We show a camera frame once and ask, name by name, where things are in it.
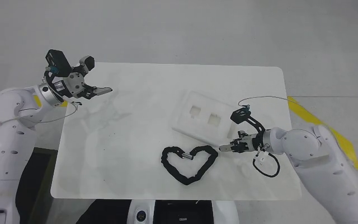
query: black cable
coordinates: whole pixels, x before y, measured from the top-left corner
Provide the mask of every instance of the black cable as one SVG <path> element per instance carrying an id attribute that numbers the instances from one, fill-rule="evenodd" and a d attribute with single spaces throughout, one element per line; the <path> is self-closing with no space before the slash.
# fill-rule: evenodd
<path id="1" fill-rule="evenodd" d="M 193 157 L 196 156 L 198 152 L 205 151 L 210 156 L 208 160 L 203 164 L 203 166 L 199 169 L 197 174 L 195 176 L 192 176 L 190 178 L 187 178 L 186 176 L 179 173 L 179 171 L 172 166 L 168 162 L 168 153 L 173 152 L 180 158 L 183 158 L 182 154 L 185 153 L 181 148 L 173 146 L 173 147 L 166 147 L 162 152 L 162 164 L 164 168 L 168 171 L 170 175 L 172 175 L 177 181 L 181 182 L 184 185 L 189 185 L 193 182 L 196 182 L 202 178 L 202 176 L 205 174 L 205 172 L 212 166 L 212 164 L 215 162 L 215 159 L 219 155 L 218 152 L 213 149 L 211 146 L 198 146 L 195 147 L 191 152 L 190 155 Z"/>
<path id="2" fill-rule="evenodd" d="M 276 171 L 275 174 L 273 174 L 273 175 L 265 174 L 265 173 L 262 172 L 259 168 L 257 168 L 257 166 L 255 165 L 255 160 L 256 160 L 256 158 L 254 158 L 254 159 L 252 160 L 252 165 L 253 165 L 253 167 L 255 167 L 255 169 L 256 169 L 258 172 L 260 172 L 260 174 L 262 174 L 263 176 L 267 176 L 268 178 L 274 178 L 274 177 L 276 177 L 276 176 L 279 174 L 279 172 L 280 172 L 280 169 L 281 169 L 280 163 L 279 163 L 278 159 L 277 159 L 274 155 L 272 155 L 271 153 L 268 153 L 268 155 L 271 156 L 272 158 L 274 158 L 274 160 L 275 160 L 276 163 L 277 163 L 277 171 Z"/>

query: metal connector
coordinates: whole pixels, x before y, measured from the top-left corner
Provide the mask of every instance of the metal connector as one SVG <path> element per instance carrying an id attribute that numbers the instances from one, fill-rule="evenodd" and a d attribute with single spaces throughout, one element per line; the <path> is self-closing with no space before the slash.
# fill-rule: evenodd
<path id="1" fill-rule="evenodd" d="M 232 152 L 233 150 L 231 149 L 231 147 L 233 147 L 233 146 L 234 146 L 233 144 L 225 144 L 225 145 L 219 146 L 219 150 L 221 152 Z"/>
<path id="2" fill-rule="evenodd" d="M 186 158 L 187 160 L 192 160 L 194 158 L 194 156 L 188 154 L 188 153 L 183 153 L 181 155 L 183 158 Z"/>

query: table surface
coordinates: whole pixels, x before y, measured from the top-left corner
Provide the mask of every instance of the table surface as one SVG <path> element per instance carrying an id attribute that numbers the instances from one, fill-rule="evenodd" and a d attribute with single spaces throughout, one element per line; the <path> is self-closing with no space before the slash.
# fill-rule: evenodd
<path id="1" fill-rule="evenodd" d="M 251 164 L 255 153 L 220 152 L 203 178 L 189 186 L 175 180 L 161 164 L 167 146 L 190 152 L 205 145 L 171 126 L 178 104 L 189 91 L 232 106 L 250 96 L 286 97 L 280 68 L 96 63 L 86 82 L 114 90 L 90 101 L 83 99 L 79 111 L 65 119 L 53 197 L 291 200 L 301 196 L 299 179 L 285 155 L 278 156 L 280 174 L 267 178 Z M 266 98 L 248 103 L 252 116 L 265 128 L 291 129 L 286 101 Z M 239 128 L 255 132 L 248 124 Z M 200 152 L 189 161 L 171 153 L 169 161 L 191 176 L 207 157 Z M 268 169 L 274 170 L 275 164 Z"/>

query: cable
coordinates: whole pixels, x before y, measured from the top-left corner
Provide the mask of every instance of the cable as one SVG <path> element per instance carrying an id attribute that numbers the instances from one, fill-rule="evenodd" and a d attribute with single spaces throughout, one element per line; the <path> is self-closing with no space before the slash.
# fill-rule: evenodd
<path id="1" fill-rule="evenodd" d="M 276 176 L 279 174 L 279 172 L 280 172 L 280 169 L 281 169 L 280 163 L 279 163 L 278 159 L 277 159 L 273 154 L 268 153 L 268 155 L 271 156 L 272 158 L 274 158 L 274 160 L 275 160 L 276 163 L 277 163 L 277 171 L 276 171 L 275 174 L 269 175 L 269 174 L 265 174 L 264 172 L 262 172 L 262 171 L 255 165 L 255 160 L 256 160 L 256 158 L 253 158 L 253 160 L 252 160 L 252 165 L 253 165 L 253 167 L 255 167 L 255 169 L 256 169 L 258 172 L 260 172 L 260 174 L 262 174 L 263 176 L 267 176 L 268 178 L 274 178 L 274 177 L 276 177 Z"/>
<path id="2" fill-rule="evenodd" d="M 252 96 L 252 97 L 248 97 L 248 98 L 245 98 L 245 99 L 242 99 L 239 101 L 238 105 L 239 106 L 245 106 L 245 105 L 241 105 L 240 103 L 244 100 L 249 100 L 249 99 L 255 99 L 255 98 L 265 98 L 265 97 L 271 97 L 271 98 L 277 98 L 277 99 L 281 99 L 281 100 L 286 100 L 286 101 L 289 101 L 289 102 L 293 102 L 294 104 L 297 104 L 299 105 L 297 102 L 295 101 L 292 101 L 292 100 L 289 100 L 289 99 L 286 99 L 286 98 L 283 98 L 283 97 L 279 97 L 279 96 Z"/>
<path id="3" fill-rule="evenodd" d="M 5 121 L 3 121 L 3 122 L 0 122 L 0 126 L 2 126 L 4 123 L 6 123 L 6 122 L 10 122 L 10 121 L 12 121 L 12 120 L 19 120 L 20 119 L 18 116 L 16 116 L 16 117 L 14 117 L 14 118 L 12 118 L 12 119 L 8 119 L 8 120 L 5 120 Z"/>
<path id="4" fill-rule="evenodd" d="M 74 106 L 74 112 L 72 112 L 72 113 L 70 113 L 70 114 L 68 114 L 68 115 L 66 115 L 66 116 L 63 116 L 62 118 L 58 118 L 58 119 L 54 119 L 54 120 L 48 120 L 48 121 L 46 121 L 46 122 L 37 122 L 37 123 L 38 123 L 38 124 L 41 124 L 41 123 L 55 122 L 55 121 L 57 121 L 57 120 L 61 120 L 61 119 L 64 119 L 64 118 L 66 118 L 66 117 L 68 117 L 68 116 L 71 116 L 72 114 L 74 114 L 74 113 L 77 112 L 78 106 L 76 106 L 76 105 L 75 105 L 74 103 L 72 103 L 72 102 L 70 102 L 70 104 L 71 104 L 72 106 Z"/>

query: white cable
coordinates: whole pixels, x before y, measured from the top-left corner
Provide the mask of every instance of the white cable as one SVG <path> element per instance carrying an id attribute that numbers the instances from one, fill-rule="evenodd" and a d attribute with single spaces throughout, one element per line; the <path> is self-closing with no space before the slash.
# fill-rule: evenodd
<path id="1" fill-rule="evenodd" d="M 3 122 L 0 122 L 0 126 L 2 126 L 3 123 L 10 122 L 10 121 L 12 121 L 12 120 L 19 120 L 19 119 L 20 119 L 20 118 L 19 118 L 18 116 L 16 116 L 16 117 L 14 117 L 14 118 L 12 118 L 12 119 L 5 120 L 5 121 L 3 121 Z"/>
<path id="2" fill-rule="evenodd" d="M 74 114 L 74 113 L 77 112 L 78 106 L 76 106 L 76 105 L 75 105 L 74 103 L 72 103 L 72 102 L 70 102 L 70 104 L 71 104 L 72 106 L 74 106 L 74 112 L 72 112 L 72 113 L 70 113 L 70 114 L 68 114 L 68 115 L 66 115 L 66 116 L 63 116 L 62 118 L 58 118 L 58 119 L 55 119 L 55 120 L 48 120 L 48 121 L 46 121 L 46 122 L 37 122 L 37 123 L 38 123 L 38 124 L 41 124 L 41 123 L 55 122 L 55 121 L 57 121 L 57 120 L 61 120 L 61 119 L 64 119 L 64 118 L 66 118 L 66 117 L 68 117 L 68 116 L 71 116 L 72 114 Z"/>
<path id="3" fill-rule="evenodd" d="M 248 97 L 248 98 L 245 98 L 245 99 L 242 99 L 239 101 L 238 105 L 239 106 L 245 106 L 245 105 L 241 105 L 240 103 L 244 100 L 249 100 L 249 99 L 255 99 L 255 98 L 264 98 L 264 97 L 271 97 L 271 98 L 277 98 L 277 99 L 281 99 L 281 100 L 286 100 L 286 101 L 289 101 L 289 102 L 293 102 L 294 104 L 297 104 L 299 105 L 297 102 L 295 101 L 292 101 L 292 100 L 289 100 L 289 99 L 286 99 L 286 98 L 283 98 L 283 97 L 279 97 L 279 96 L 252 96 L 252 97 Z"/>

